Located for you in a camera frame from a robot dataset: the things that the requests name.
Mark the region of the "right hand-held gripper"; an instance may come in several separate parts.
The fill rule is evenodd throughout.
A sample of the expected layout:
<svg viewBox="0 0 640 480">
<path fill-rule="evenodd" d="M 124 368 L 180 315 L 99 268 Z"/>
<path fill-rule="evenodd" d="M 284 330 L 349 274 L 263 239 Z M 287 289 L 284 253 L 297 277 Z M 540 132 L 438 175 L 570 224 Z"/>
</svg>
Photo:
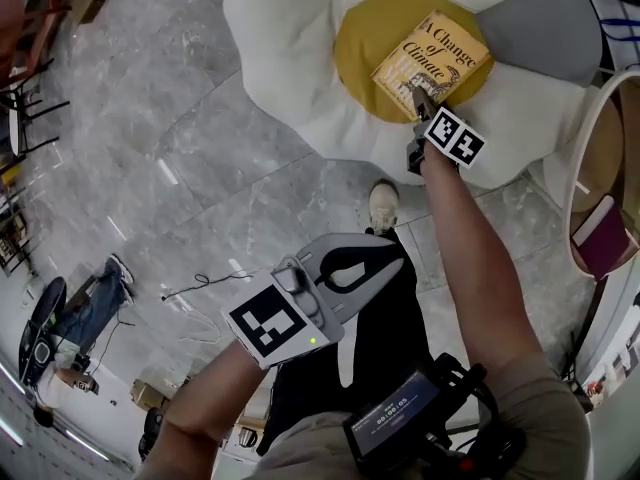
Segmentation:
<svg viewBox="0 0 640 480">
<path fill-rule="evenodd" d="M 420 174 L 427 142 L 458 167 L 471 168 L 485 146 L 484 138 L 446 107 L 440 107 L 436 112 L 436 105 L 424 88 L 415 87 L 412 98 L 415 113 L 421 122 L 414 126 L 414 138 L 406 148 L 407 170 Z"/>
</svg>

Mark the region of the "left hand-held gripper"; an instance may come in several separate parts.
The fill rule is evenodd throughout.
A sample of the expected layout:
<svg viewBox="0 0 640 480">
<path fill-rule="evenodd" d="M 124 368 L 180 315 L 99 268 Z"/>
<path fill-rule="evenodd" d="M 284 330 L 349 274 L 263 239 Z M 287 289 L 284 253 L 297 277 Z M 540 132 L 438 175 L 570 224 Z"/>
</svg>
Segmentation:
<svg viewBox="0 0 640 480">
<path fill-rule="evenodd" d="M 324 234 L 296 258 L 288 256 L 276 269 L 255 274 L 222 314 L 236 339 L 267 370 L 341 341 L 341 323 L 371 302 L 403 264 L 400 246 L 390 239 Z"/>
</svg>

